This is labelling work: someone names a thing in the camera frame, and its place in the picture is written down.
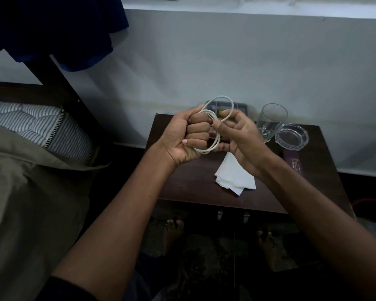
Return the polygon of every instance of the ashtray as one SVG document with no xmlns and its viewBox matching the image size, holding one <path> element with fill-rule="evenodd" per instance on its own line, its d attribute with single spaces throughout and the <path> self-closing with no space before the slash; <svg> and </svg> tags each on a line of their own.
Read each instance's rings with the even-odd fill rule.
<svg viewBox="0 0 376 301">
<path fill-rule="evenodd" d="M 277 131 L 276 143 L 288 150 L 301 150 L 309 142 L 308 132 L 297 124 L 283 124 Z"/>
</svg>

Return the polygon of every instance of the shirt sleeve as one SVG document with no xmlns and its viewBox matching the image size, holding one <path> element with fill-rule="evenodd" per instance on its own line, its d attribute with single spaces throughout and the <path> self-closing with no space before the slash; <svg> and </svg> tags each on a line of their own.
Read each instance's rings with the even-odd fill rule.
<svg viewBox="0 0 376 301">
<path fill-rule="evenodd" d="M 85 289 L 57 277 L 50 277 L 35 301 L 80 300 L 98 301 Z"/>
</svg>

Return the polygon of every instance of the olive green cloth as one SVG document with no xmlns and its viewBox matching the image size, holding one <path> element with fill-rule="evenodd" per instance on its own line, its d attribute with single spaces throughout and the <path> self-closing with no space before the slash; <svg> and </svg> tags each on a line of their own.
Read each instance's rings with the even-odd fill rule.
<svg viewBox="0 0 376 301">
<path fill-rule="evenodd" d="M 100 167 L 0 126 L 0 301 L 33 300 L 75 243 Z"/>
</svg>

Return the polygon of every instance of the dark brown tabletop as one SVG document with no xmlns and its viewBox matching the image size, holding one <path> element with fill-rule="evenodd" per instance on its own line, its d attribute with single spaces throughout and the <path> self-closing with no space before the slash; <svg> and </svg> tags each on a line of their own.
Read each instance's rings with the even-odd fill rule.
<svg viewBox="0 0 376 301">
<path fill-rule="evenodd" d="M 146 149 L 160 138 L 171 118 L 172 115 L 155 115 Z M 304 177 L 353 216 L 350 202 L 319 126 L 302 126 L 309 134 L 309 143 L 299 151 Z M 267 145 L 273 152 L 281 155 L 283 148 L 276 144 L 274 138 Z M 159 199 L 286 213 L 271 191 L 257 178 L 256 190 L 245 189 L 239 197 L 231 190 L 219 186 L 215 173 L 225 155 L 225 152 L 211 152 L 198 160 L 179 166 L 166 182 Z"/>
</svg>

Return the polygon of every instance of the foot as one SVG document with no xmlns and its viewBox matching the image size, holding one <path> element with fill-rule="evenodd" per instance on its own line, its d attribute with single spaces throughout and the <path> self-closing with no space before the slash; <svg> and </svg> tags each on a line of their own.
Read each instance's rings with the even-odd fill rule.
<svg viewBox="0 0 376 301">
<path fill-rule="evenodd" d="M 167 224 L 165 225 L 163 235 L 164 256 L 168 253 L 175 242 L 177 242 L 177 240 L 184 234 L 184 222 L 178 219 L 176 223 L 178 225 L 177 227 L 175 227 L 174 220 L 168 219 Z"/>
</svg>

